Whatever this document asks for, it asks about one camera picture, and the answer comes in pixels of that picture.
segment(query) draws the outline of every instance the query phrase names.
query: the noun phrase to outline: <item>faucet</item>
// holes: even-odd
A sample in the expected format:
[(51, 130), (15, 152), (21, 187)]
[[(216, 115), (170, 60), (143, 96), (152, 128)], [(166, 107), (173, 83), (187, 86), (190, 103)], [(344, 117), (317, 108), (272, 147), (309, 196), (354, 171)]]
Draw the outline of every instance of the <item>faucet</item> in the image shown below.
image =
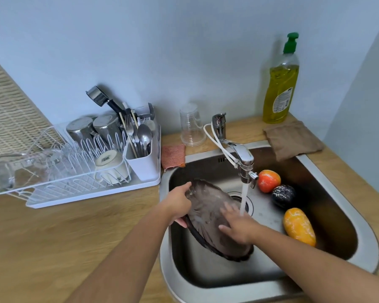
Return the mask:
[(253, 172), (254, 157), (247, 147), (241, 143), (237, 143), (226, 139), (226, 113), (219, 113), (212, 117), (213, 130), (216, 133), (219, 141), (232, 148), (239, 157), (236, 162), (239, 171), (240, 179), (243, 183), (251, 183), (251, 188), (255, 187), (258, 179), (258, 174)]

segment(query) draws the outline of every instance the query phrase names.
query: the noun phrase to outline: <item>hand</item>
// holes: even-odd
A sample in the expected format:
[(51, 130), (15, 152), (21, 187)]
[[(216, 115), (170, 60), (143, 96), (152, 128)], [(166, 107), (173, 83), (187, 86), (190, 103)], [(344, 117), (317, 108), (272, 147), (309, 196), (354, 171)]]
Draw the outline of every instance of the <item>hand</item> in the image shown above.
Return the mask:
[(185, 216), (191, 209), (191, 201), (187, 199), (185, 193), (191, 187), (191, 182), (182, 186), (177, 186), (167, 194), (167, 197), (161, 202), (166, 206), (169, 214), (171, 214), (171, 223), (174, 220), (182, 227), (187, 227), (185, 221), (181, 218)]
[(239, 244), (252, 244), (254, 226), (259, 225), (259, 223), (246, 212), (244, 212), (244, 216), (241, 216), (239, 209), (235, 205), (230, 206), (227, 202), (225, 202), (225, 208), (220, 209), (220, 211), (230, 224), (230, 227), (219, 225), (222, 233)]

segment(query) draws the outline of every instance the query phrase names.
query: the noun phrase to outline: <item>red fruit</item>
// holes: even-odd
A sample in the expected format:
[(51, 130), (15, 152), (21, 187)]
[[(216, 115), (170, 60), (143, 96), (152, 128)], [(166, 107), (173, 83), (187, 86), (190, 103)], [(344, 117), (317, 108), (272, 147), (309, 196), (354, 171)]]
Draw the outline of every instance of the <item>red fruit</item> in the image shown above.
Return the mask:
[(281, 177), (272, 170), (262, 170), (258, 174), (258, 187), (262, 192), (269, 193), (281, 185)]

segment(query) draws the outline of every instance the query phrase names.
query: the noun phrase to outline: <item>sink rim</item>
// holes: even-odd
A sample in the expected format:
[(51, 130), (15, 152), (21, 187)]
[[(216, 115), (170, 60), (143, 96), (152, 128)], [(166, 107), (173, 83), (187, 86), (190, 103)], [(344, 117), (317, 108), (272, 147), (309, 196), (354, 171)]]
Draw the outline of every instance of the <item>sink rim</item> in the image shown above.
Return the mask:
[[(271, 147), (268, 141), (251, 142), (245, 146), (248, 149)], [(220, 149), (192, 154), (185, 157), (185, 163), (218, 155), (222, 155)], [(296, 158), (322, 185), (354, 226), (358, 245), (348, 262), (374, 273), (379, 267), (379, 243), (370, 225), (306, 155), (298, 155)], [(160, 183), (160, 201), (166, 197), (170, 178), (177, 169), (178, 167), (173, 168), (163, 174)], [(289, 277), (216, 288), (201, 288), (192, 285), (175, 266), (172, 258), (170, 227), (166, 230), (160, 247), (160, 269), (169, 291), (182, 303), (198, 303), (205, 301), (205, 298), (210, 303), (240, 303), (286, 298), (301, 293), (300, 288)]]

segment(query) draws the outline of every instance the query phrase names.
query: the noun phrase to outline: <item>person's left arm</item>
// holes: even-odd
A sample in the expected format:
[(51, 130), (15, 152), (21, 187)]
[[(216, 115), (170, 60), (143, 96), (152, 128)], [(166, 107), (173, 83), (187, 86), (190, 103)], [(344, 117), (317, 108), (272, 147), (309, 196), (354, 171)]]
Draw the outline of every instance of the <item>person's left arm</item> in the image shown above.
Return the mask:
[(137, 303), (167, 227), (188, 213), (191, 201), (185, 192), (191, 182), (174, 188), (151, 209), (65, 303)]

